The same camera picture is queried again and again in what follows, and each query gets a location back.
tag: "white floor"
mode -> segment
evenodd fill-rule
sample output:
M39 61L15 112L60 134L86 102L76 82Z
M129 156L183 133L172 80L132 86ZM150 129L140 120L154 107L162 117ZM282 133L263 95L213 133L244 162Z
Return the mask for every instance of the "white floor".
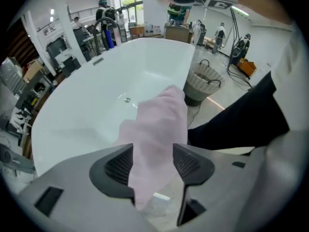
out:
M226 66L228 64L227 57L221 54L214 55L213 53L208 52L204 47L197 46L193 62L200 62L203 59L207 59L210 62L210 66L225 79L225 86L215 94L207 97L201 104L199 112L198 107L188 107L188 125L191 123L189 126L190 129L207 123L222 110L244 95L246 93L244 90L247 90L247 87L238 87L228 76L226 71ZM250 152L251 150L252 147L242 147L222 149L218 151L240 155ZM180 176L175 176L175 178L160 190L158 194L159 195L155 194L153 196L146 208L142 211L142 214L159 231L175 229L183 196L183 182Z

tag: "gray trash bin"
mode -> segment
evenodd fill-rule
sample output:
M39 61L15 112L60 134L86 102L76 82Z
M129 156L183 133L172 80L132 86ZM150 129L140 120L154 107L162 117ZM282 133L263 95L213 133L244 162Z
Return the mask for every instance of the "gray trash bin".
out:
M217 71L203 63L193 63L184 85L185 103L199 106L209 95L225 85L225 80Z

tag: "ceiling light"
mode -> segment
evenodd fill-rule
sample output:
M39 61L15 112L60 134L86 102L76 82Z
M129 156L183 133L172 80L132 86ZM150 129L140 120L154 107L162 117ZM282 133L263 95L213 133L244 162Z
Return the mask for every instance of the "ceiling light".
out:
M244 15L246 15L246 16L248 16L248 15L249 15L248 13L244 12L243 10L241 10L241 9L239 9L239 8L235 7L235 6L232 6L232 8L233 8L234 10L237 10L238 12L243 13L243 14L244 14Z

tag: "railing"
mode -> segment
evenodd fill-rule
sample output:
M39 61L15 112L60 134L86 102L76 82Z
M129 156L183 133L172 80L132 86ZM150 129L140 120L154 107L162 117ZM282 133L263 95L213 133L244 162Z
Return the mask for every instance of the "railing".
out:
M86 10L80 10L78 12L74 12L69 14L69 17L71 19L71 21L74 20L75 17L79 17L79 19L88 17L88 16L92 16L92 15L96 15L96 12L98 10L97 8L91 8L91 9L86 9ZM44 26L43 28L39 29L37 32L43 30L45 36L47 36L49 33L60 29L61 28L61 23L59 21L59 19L47 24L46 26Z

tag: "pink cloth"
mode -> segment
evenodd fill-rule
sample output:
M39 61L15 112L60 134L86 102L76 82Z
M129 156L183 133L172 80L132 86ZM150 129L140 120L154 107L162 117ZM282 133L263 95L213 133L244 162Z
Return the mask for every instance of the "pink cloth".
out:
M125 120L120 125L114 145L133 143L128 185L134 189L138 210L177 173L173 143L187 143L187 110L184 92L169 86L157 97L139 104L136 120Z

